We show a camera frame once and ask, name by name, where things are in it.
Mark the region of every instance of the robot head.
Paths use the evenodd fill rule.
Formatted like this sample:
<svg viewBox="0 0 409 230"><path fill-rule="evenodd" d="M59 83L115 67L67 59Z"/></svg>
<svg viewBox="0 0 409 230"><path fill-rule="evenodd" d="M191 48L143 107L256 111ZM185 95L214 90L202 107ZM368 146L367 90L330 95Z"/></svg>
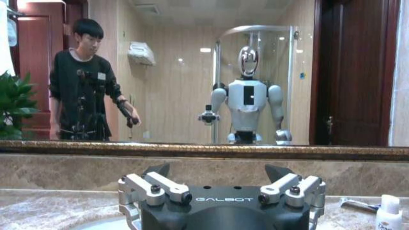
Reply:
<svg viewBox="0 0 409 230"><path fill-rule="evenodd" d="M241 75L251 78L254 76L258 65L258 51L248 46L242 47L238 54L238 66Z"/></svg>

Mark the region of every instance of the tissue dispenser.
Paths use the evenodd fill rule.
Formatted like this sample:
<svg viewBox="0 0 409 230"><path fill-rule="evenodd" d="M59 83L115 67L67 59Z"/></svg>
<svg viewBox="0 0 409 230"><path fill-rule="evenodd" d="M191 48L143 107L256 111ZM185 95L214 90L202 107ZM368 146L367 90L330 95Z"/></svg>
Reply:
<svg viewBox="0 0 409 230"><path fill-rule="evenodd" d="M137 64L143 64L149 66L155 65L153 52L145 42L130 43L127 56Z"/></svg>

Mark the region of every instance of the lotion bottle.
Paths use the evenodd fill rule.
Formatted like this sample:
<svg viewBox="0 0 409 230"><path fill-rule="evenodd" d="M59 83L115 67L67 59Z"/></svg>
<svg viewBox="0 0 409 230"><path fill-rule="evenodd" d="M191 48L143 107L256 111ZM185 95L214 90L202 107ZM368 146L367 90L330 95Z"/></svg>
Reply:
<svg viewBox="0 0 409 230"><path fill-rule="evenodd" d="M376 210L375 230L400 230L402 211L399 200L391 195L382 195L380 207Z"/></svg>

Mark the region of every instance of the white robot body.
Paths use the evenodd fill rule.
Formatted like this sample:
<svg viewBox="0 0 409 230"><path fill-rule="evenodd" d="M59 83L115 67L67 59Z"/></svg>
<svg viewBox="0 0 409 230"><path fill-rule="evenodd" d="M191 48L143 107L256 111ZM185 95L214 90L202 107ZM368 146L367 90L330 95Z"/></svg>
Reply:
<svg viewBox="0 0 409 230"><path fill-rule="evenodd" d="M227 107L235 131L255 132L266 93L267 87L258 80L234 80L229 84Z"/></svg>
<svg viewBox="0 0 409 230"><path fill-rule="evenodd" d="M256 143L260 141L260 136L255 133L258 118L267 102L275 124L275 143L287 145L291 135L288 130L280 130L283 120L282 90L278 85L271 85L267 88L263 83L252 79L258 58L258 51L248 46L242 47L238 54L241 79L234 80L227 88L222 83L214 84L211 104L205 106L205 112L198 115L198 120L203 121L206 125L211 125L219 119L217 113L221 103L227 98L231 126L235 130L235 133L227 135L227 141L243 144Z"/></svg>

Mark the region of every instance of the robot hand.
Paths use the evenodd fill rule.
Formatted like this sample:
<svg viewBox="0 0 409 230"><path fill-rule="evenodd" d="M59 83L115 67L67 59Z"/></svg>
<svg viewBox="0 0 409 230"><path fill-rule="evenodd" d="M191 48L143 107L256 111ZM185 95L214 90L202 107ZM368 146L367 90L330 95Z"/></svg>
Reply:
<svg viewBox="0 0 409 230"><path fill-rule="evenodd" d="M215 120L219 120L219 116L211 111L211 105L205 105L205 112L198 115L198 120L203 122L206 126L210 126Z"/></svg>
<svg viewBox="0 0 409 230"><path fill-rule="evenodd" d="M275 131L275 143L276 145L290 145L291 134L288 130L278 129Z"/></svg>

